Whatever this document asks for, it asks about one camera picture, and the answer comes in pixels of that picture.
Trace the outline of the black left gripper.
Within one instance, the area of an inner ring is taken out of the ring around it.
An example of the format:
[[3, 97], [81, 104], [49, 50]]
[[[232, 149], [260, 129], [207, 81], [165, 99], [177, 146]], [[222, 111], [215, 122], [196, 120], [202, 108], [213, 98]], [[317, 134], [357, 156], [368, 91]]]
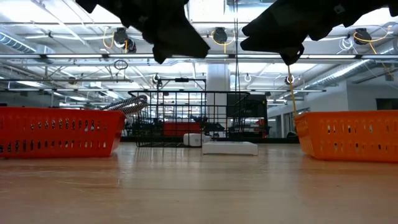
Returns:
[[114, 14], [125, 28], [133, 27], [150, 44], [162, 45], [169, 55], [205, 58], [210, 49], [188, 21], [174, 17], [184, 12], [189, 0], [76, 0], [85, 11], [92, 13], [101, 6]]

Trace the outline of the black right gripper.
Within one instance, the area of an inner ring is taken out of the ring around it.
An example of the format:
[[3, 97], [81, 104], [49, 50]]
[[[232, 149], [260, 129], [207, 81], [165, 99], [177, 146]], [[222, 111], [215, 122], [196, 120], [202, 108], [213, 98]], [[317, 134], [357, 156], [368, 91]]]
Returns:
[[243, 27], [241, 48], [297, 53], [307, 37], [318, 41], [340, 24], [354, 24], [360, 9], [354, 0], [276, 0]]

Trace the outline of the white product box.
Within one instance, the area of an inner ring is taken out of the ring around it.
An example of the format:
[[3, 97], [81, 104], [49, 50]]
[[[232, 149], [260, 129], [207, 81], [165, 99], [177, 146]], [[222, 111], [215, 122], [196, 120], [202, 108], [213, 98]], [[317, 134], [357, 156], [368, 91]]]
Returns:
[[250, 156], [257, 156], [259, 154], [258, 145], [251, 142], [207, 142], [203, 144], [201, 151], [203, 154], [231, 154]]

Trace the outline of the orange plastic basket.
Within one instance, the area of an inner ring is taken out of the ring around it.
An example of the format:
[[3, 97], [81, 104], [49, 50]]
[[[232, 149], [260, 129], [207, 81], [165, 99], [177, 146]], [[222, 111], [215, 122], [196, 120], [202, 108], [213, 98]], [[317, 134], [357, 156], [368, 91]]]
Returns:
[[315, 159], [398, 162], [398, 110], [307, 112], [294, 121], [302, 151]]

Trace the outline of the red background bin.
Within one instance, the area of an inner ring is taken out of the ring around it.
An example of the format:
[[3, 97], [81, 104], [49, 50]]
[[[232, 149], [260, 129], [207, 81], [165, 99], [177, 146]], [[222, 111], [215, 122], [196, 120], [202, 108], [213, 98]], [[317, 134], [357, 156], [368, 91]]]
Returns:
[[166, 122], [163, 125], [163, 136], [183, 137], [185, 134], [194, 133], [200, 134], [200, 123], [186, 123], [186, 122]]

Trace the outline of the long ceiling light strip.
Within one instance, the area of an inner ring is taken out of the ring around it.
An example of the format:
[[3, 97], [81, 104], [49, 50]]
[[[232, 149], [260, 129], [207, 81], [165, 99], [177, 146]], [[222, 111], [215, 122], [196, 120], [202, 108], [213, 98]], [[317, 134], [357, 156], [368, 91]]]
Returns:
[[[0, 54], [0, 59], [19, 58], [19, 59], [61, 59], [61, 58], [154, 58], [153, 54]], [[278, 54], [208, 54], [205, 59], [281, 59]], [[398, 55], [321, 55], [321, 54], [303, 54], [299, 59], [393, 59]]]

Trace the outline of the white building column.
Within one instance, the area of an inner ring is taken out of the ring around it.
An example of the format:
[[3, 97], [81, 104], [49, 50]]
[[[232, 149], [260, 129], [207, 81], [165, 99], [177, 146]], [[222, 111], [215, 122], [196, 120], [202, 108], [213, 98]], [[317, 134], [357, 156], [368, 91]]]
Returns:
[[227, 119], [227, 97], [230, 91], [230, 70], [227, 64], [208, 65], [206, 77], [206, 105], [210, 123], [215, 123], [217, 131], [211, 131], [213, 137], [224, 138], [226, 136]]

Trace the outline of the black background equipment box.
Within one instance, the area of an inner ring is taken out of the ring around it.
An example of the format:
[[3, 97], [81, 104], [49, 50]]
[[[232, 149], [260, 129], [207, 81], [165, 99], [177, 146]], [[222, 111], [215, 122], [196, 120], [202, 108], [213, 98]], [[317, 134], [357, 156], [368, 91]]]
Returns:
[[226, 114], [232, 119], [230, 138], [266, 138], [269, 134], [265, 95], [228, 93]]

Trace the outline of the red plastic basket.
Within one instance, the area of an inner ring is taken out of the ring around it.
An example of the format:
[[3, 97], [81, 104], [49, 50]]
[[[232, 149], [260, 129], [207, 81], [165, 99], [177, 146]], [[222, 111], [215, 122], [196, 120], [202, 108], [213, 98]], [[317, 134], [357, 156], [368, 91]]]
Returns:
[[109, 157], [118, 148], [120, 111], [0, 107], [0, 158]]

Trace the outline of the black background gantry frame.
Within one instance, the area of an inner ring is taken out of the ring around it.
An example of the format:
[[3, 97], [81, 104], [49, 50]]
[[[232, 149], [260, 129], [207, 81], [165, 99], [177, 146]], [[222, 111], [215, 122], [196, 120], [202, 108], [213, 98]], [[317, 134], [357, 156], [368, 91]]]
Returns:
[[155, 114], [162, 131], [166, 122], [200, 123], [201, 134], [207, 121], [206, 80], [185, 77], [161, 79], [163, 86], [156, 88]]

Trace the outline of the silver ceiling duct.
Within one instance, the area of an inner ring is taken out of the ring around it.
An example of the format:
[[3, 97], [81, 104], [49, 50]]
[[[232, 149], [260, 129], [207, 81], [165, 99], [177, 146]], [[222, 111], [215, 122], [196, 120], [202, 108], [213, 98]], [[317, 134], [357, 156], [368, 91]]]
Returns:
[[309, 83], [305, 84], [303, 89], [309, 90], [318, 86], [327, 86], [333, 83], [338, 83], [374, 67], [376, 67], [376, 62], [370, 59], [360, 60], [346, 65], [339, 65], [314, 78]]

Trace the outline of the black metal table frame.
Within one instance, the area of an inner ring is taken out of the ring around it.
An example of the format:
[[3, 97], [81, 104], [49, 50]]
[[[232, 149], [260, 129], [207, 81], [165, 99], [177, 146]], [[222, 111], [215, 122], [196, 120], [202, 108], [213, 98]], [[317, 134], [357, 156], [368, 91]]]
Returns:
[[[246, 141], [255, 144], [298, 144], [298, 137], [295, 138], [212, 138], [212, 141]], [[140, 142], [140, 143], [150, 143], [150, 142], [183, 142], [183, 137], [160, 137], [156, 136], [154, 138], [150, 137], [134, 137], [126, 136], [120, 138], [121, 142]]]

